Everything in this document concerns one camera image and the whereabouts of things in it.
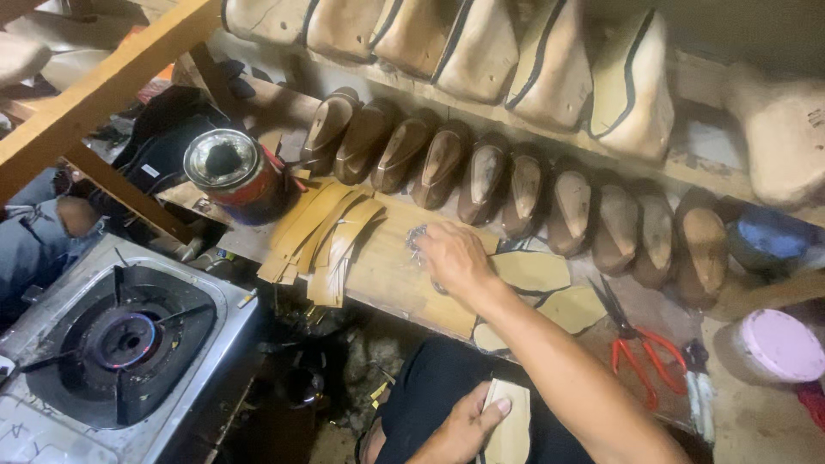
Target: wooden shelf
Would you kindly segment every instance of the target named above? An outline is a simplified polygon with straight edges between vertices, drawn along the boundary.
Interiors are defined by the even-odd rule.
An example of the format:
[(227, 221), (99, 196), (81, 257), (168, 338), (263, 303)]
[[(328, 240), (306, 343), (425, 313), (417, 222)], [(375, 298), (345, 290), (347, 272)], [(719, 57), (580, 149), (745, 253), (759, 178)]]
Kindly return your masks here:
[[(424, 97), (460, 111), (466, 111), (491, 121), (501, 122), (510, 127), (599, 154), (609, 159), (607, 167), (617, 168), (626, 173), (631, 172), (639, 177), (653, 178), (659, 182), (677, 181), (696, 185), (721, 196), (731, 196), (738, 200), (760, 204), (753, 193), (750, 179), (745, 171), (709, 159), (700, 153), (690, 153), (687, 148), (680, 146), (682, 144), (673, 143), (673, 139), (672, 147), (669, 149), (664, 163), (651, 165), (628, 159), (621, 154), (606, 149), (595, 140), (592, 140), (584, 130), (575, 133), (562, 133), (538, 127), (512, 115), (504, 109), (503, 104), (490, 106), (460, 100), (434, 88), (426, 81), (395, 71), (391, 66), (380, 62), (358, 64), (338, 61), (316, 54), (311, 50), (297, 47), (290, 47), (288, 51), (301, 59), (331, 69), (338, 69), (375, 83), (411, 93), (416, 97)], [(677, 106), (678, 100), (689, 100), (721, 110), (721, 92), (724, 89), (726, 68), (723, 64), (717, 64), (677, 51), (669, 61), (668, 68), (671, 74), (671, 89), (677, 97)], [(733, 134), (733, 138), (741, 138), (741, 135)], [(786, 213), (811, 224), (825, 227), (825, 206), (804, 208)]]

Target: stove burner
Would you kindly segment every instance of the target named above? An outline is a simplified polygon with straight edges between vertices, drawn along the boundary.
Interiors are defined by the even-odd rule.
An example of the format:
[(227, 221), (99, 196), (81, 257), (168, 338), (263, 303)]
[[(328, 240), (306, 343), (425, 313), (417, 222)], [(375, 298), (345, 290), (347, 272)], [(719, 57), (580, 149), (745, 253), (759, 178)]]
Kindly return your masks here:
[(152, 414), (195, 360), (216, 321), (206, 292), (165, 272), (112, 267), (21, 367), (32, 395), (98, 429)]
[(149, 317), (129, 313), (109, 323), (92, 349), (103, 367), (121, 369), (151, 356), (159, 342), (160, 333)]

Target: hand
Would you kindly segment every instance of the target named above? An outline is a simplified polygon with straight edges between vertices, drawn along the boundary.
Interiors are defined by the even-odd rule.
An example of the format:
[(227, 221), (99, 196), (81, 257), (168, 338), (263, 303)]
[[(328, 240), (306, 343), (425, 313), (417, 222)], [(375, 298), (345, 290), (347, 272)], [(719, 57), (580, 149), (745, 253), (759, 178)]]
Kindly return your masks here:
[(487, 437), (510, 414), (512, 402), (495, 400), (483, 410), (490, 382), (478, 384), (455, 403), (444, 423), (429, 437), (407, 464), (466, 464), (481, 450)]
[(467, 301), (497, 278), (487, 262), (481, 240), (450, 222), (427, 225), (427, 235), (416, 239), (427, 259), (427, 271), (452, 296)]

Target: nail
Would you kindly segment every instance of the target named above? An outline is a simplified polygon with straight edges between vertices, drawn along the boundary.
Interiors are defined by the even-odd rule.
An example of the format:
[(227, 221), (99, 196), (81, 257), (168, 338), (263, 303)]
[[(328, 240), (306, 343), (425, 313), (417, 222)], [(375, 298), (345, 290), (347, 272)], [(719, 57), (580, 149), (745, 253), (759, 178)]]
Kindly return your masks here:
[(513, 407), (513, 402), (509, 398), (502, 398), (496, 401), (496, 406), (502, 411), (502, 414), (510, 414), (510, 409)]

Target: knee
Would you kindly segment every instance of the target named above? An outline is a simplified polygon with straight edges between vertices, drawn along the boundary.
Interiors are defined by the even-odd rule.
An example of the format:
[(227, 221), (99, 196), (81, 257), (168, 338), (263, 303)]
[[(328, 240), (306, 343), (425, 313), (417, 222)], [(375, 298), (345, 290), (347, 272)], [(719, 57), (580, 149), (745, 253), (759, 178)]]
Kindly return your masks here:
[(57, 200), (57, 214), (66, 233), (72, 237), (88, 234), (101, 217), (88, 201), (73, 196), (63, 196)]

